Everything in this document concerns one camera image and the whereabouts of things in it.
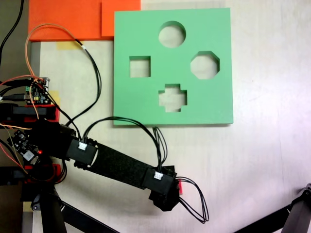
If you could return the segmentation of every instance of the table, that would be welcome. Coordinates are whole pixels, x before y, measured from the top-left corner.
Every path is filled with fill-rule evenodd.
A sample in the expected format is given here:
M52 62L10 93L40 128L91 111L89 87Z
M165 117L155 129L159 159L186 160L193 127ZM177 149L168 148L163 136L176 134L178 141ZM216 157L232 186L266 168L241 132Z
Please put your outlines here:
M234 124L162 127L166 165L201 187L205 225L181 205L163 213L140 190L76 169L56 189L65 202L122 233L232 233L290 203L311 180L311 2L308 0L142 0L142 10L231 8ZM97 105L75 122L83 132L112 115L113 42L86 41L103 79ZM91 62L81 50L41 43L40 76L50 77L61 107L76 115L95 98ZM109 147L156 165L151 140L137 128L97 125L89 134ZM200 208L196 190L183 198ZM42 232L40 212L33 230ZM69 227L68 232L77 232Z

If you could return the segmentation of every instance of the green foam board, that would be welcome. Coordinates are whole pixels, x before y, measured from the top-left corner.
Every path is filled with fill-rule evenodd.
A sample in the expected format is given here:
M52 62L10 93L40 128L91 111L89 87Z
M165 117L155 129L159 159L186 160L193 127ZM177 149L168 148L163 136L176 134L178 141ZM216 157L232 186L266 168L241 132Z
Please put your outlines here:
M170 22L186 34L176 48L159 41L160 30ZM191 72L198 54L212 54L219 61L213 78L198 79ZM149 77L130 77L135 57L150 59ZM168 85L187 92L180 112L168 113L159 105L159 93ZM113 111L147 125L233 123L230 9L115 12Z

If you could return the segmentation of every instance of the cross-shaped hole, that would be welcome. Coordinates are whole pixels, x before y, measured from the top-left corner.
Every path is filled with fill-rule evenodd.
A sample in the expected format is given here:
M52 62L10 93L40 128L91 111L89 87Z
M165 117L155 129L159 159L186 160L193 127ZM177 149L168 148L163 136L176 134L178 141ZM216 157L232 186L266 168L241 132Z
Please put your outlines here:
M180 90L180 84L166 84L165 91L159 91L159 104L167 113L180 112L187 105L187 91Z

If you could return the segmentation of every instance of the white connector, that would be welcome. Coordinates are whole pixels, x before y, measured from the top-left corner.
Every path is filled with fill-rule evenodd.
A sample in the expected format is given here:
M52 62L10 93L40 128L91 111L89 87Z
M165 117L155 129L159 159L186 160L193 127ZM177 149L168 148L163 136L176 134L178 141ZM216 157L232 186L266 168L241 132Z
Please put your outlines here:
M83 143L83 142L79 142L78 148L79 148L80 150L86 150L86 147L87 147L87 144L85 144L85 143Z
M157 171L155 172L155 176L154 176L155 179L161 180L162 177L163 177L163 173L160 173L160 172L157 172Z

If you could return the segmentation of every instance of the black cable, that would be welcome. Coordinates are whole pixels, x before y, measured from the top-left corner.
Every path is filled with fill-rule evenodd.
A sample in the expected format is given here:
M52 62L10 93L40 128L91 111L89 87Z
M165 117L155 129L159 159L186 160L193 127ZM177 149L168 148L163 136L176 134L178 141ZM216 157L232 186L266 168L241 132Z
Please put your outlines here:
M15 160L17 163L19 163L19 162L18 162L18 159L17 159L17 157L15 156L15 153L12 151L12 149L11 149L4 141L2 141L1 139L0 139L0 143L3 144L3 145L9 150L9 152L10 152L11 155L13 156L14 160Z
M8 91L19 88L21 86L11 86L11 87L7 87L6 89L3 89L0 91L0 96L3 96L4 94L6 94Z
M40 85L37 84L36 82L33 82L33 84L36 85L36 86L38 87L38 90L42 90L42 92L43 92L44 94L46 94L46 98L48 98L48 99L55 105L55 107L56 107L68 120L72 120L72 119L68 116L68 114L65 113L65 112L59 107L59 105L56 103L56 101L53 99L53 97L50 95L50 93L49 93L45 88L43 88L42 86L40 86ZM80 134L80 131L79 131L78 127L76 126L76 124L75 124L74 122L73 122L72 124L73 124L73 126L75 127L75 129L76 129L76 132L77 132L77 134L78 134L79 139L82 140L81 134Z
M153 127L153 132L154 132L154 135L155 135L155 139L157 140L158 144L161 144L163 152L164 152L163 160L161 162L161 164L163 165L164 162L166 161L167 155L168 155L167 143L165 141L163 133L161 132L161 130L158 127Z
M83 45L78 39L75 39L81 46ZM95 71L95 75L96 75L96 83L97 83L97 95L96 95L96 99L95 101L90 105L88 106L85 110L83 110L81 113L79 113L78 115L76 115L74 118L72 118L70 121L68 121L66 123L66 126L69 126L76 118L80 117L81 115L83 115L84 113L86 113L88 110L90 110L96 103L97 101L99 100L100 96L101 96L101 92L102 92L102 78L101 78L101 74L98 70L98 67L93 59L93 57L91 56L91 54L86 50L84 49L86 54L88 55L88 57L90 58L91 60L91 63L93 65L93 68L94 68L94 71Z
M67 113L65 113L60 107L59 105L56 103L56 101L53 99L53 97L49 94L49 92L44 89L45 93L48 95L48 99L50 99L50 101L55 105L55 107L69 120L71 121L72 119L68 116ZM76 124L74 122L72 122L73 126L75 127L76 131L77 131L77 134L78 134L78 137L80 140L82 140L82 137L81 137L81 134L80 134L80 131L78 129L78 127L76 126Z
M23 8L24 8L24 0L21 0L21 1L20 1L19 14L18 14L18 17L17 17L17 19L16 19L16 22L15 22L15 24L13 25L13 27L11 28L11 30L9 31L9 33L6 35L6 37L4 38L4 40L2 41L1 46L0 46L0 66L1 66L2 50L3 50L4 44L5 44L5 42L8 40L8 38L10 37L10 35L11 35L12 32L14 31L14 29L16 28L16 26L18 25L18 23L19 23L19 21L20 21L20 18L21 18L21 15L22 15L22 13L23 13Z
M61 174L60 174L60 176L59 176L60 181L57 181L55 184L58 184L58 183L63 182L64 179L65 179L66 176L67 176L67 165L66 165L66 162L65 162L64 159L63 159L62 161L63 161L63 168L62 168L62 172L61 172Z
M208 209L207 209L207 204L204 198L204 195L200 189L200 187L191 179L187 178L187 177L176 177L176 179L179 182L186 182L186 183L190 183L192 185L194 185L200 195L200 199L201 199L201 205L202 205L202 214L199 214L196 210L194 210L183 198L179 198L179 202L186 208L186 210L192 215L194 216L198 221L200 221L201 223L206 223L207 221L209 221L209 213L208 213Z
M100 119L95 121L93 124L91 124L86 131L84 132L83 136L82 136L82 140L86 143L87 141L87 135L90 132L90 130L99 122L102 121L106 121L106 120L117 120L117 121L125 121L125 122L130 122L132 124L135 124L139 127L141 127L153 140L155 147L156 147L156 152L157 152L157 157L158 157L158 167L157 170L158 172L161 172L162 170L162 163L161 163L161 150L160 150L160 146L157 142L157 140L155 139L155 137L153 136L153 134L146 128L146 126L144 126L143 124L141 124L139 121L133 120L133 119L129 119L129 118L124 118L124 117L119 117L119 116L110 116L110 117L106 117L104 119Z

